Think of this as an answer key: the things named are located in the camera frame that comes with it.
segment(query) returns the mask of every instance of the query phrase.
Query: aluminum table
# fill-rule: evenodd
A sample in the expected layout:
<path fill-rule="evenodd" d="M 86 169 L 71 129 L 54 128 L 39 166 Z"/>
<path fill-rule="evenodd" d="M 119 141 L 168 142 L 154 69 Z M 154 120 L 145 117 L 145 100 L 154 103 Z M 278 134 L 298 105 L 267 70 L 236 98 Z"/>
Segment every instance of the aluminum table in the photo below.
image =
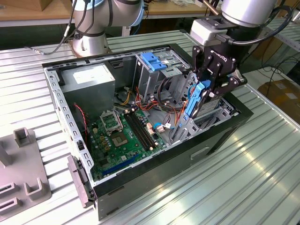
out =
<path fill-rule="evenodd" d="M 114 51 L 177 43 L 189 54 L 188 34 L 170 31 L 108 39 Z M 56 45 L 42 46 L 49 52 Z M 1 225 L 96 225 L 83 209 L 67 167 L 70 154 L 41 63 L 74 58 L 63 45 L 50 56 L 27 49 L 0 52 L 0 136 L 32 128 L 52 197 Z M 299 125 L 246 85 L 233 94 L 254 115 L 214 154 L 101 221 L 118 224 L 292 224 L 300 219 Z"/>
<path fill-rule="evenodd" d="M 283 22 L 284 18 L 276 18 L 266 27 L 268 32 L 277 29 Z M 280 33 L 275 36 L 283 43 L 287 44 L 294 50 L 300 52 L 300 24 L 290 22 Z"/>

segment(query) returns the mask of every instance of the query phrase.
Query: yellow wire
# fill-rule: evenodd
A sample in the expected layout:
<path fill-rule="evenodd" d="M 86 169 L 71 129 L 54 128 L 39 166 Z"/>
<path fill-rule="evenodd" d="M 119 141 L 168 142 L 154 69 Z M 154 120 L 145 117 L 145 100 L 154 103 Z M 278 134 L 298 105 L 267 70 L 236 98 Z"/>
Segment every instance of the yellow wire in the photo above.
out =
<path fill-rule="evenodd" d="M 126 105 L 129 102 L 130 94 L 131 94 L 131 91 L 128 92 L 125 102 L 121 103 L 120 105 Z"/>

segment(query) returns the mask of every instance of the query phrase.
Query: motherboard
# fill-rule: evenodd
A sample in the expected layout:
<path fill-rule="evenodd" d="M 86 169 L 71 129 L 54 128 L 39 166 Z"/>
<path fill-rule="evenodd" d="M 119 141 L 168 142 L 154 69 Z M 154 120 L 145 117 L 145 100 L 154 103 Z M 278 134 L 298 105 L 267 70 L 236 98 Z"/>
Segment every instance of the motherboard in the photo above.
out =
<path fill-rule="evenodd" d="M 88 125 L 93 178 L 100 180 L 166 147 L 142 110 L 106 112 Z"/>

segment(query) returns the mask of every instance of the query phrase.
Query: wooden shelf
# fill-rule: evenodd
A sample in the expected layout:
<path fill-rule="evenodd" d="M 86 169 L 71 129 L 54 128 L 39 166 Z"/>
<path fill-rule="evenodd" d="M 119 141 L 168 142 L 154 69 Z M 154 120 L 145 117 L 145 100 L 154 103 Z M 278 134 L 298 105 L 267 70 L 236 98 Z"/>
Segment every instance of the wooden shelf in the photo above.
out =
<path fill-rule="evenodd" d="M 149 15 L 170 15 L 170 14 L 197 14 L 205 13 L 206 7 L 199 7 L 195 4 L 179 6 L 173 2 L 150 2 Z"/>
<path fill-rule="evenodd" d="M 195 4 L 179 6 L 173 2 L 151 2 L 149 15 L 180 15 L 205 13 L 205 7 Z M 68 19 L 72 11 L 70 0 L 53 0 L 42 12 L 13 6 L 0 9 L 0 21 Z"/>
<path fill-rule="evenodd" d="M 71 11 L 70 0 L 53 0 L 42 12 L 5 6 L 0 9 L 0 21 L 68 19 Z"/>

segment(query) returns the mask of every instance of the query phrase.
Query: blue latch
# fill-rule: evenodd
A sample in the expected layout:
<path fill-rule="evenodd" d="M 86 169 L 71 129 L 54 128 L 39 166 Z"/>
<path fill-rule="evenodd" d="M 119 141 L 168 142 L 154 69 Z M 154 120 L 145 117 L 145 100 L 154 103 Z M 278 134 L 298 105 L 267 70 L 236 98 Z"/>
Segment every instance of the blue latch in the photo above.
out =
<path fill-rule="evenodd" d="M 201 101 L 201 93 L 203 92 L 203 90 L 205 90 L 209 86 L 210 86 L 210 80 L 199 82 L 196 85 L 195 90 L 192 94 L 192 97 L 189 100 L 187 108 L 185 110 L 185 115 L 187 115 L 188 117 L 191 117 L 195 106 L 197 105 L 198 102 Z"/>
<path fill-rule="evenodd" d="M 153 53 L 141 53 L 141 57 L 145 63 L 152 69 L 152 71 L 159 71 L 162 69 L 166 69 L 167 66 L 163 64 L 158 57 L 156 57 Z"/>

